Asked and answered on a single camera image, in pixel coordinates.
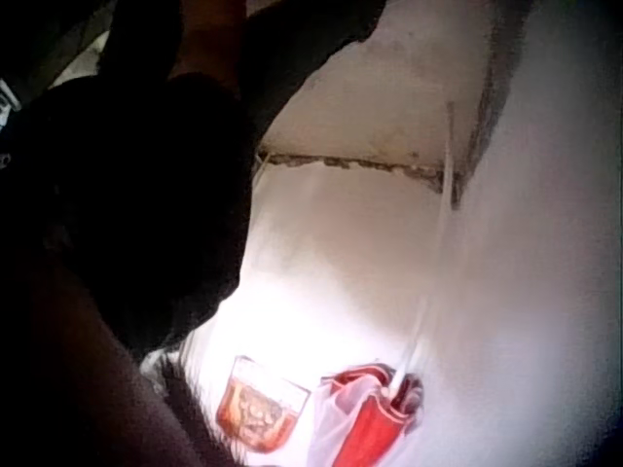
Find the person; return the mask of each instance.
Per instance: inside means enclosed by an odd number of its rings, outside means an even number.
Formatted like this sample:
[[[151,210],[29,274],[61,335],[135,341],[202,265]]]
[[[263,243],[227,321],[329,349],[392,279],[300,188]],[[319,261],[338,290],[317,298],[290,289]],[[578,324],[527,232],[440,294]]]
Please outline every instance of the person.
[[[9,119],[0,309],[27,349],[7,369],[20,464],[240,465],[192,397],[159,397],[136,363],[236,289],[254,151],[384,7],[283,0],[247,18],[241,0],[120,0],[97,76]]]

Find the white ceiling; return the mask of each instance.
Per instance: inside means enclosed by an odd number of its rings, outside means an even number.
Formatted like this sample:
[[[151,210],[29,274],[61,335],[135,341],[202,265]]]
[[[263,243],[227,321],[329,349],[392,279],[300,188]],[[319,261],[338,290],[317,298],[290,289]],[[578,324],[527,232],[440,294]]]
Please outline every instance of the white ceiling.
[[[346,47],[306,81],[265,148],[433,164],[443,159],[452,100],[460,158],[476,122],[492,13],[488,0],[390,0],[366,43]]]

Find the dark clothing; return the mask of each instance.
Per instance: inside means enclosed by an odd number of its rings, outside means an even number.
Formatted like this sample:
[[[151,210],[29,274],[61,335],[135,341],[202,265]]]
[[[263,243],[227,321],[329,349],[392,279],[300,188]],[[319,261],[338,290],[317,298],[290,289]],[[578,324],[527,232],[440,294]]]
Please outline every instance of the dark clothing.
[[[178,7],[147,3],[120,3],[99,76],[48,91],[0,133],[12,158],[1,244],[54,243],[136,359],[236,289],[256,145],[313,71],[367,38],[385,0],[289,0],[251,18],[241,100],[202,75],[165,80]]]

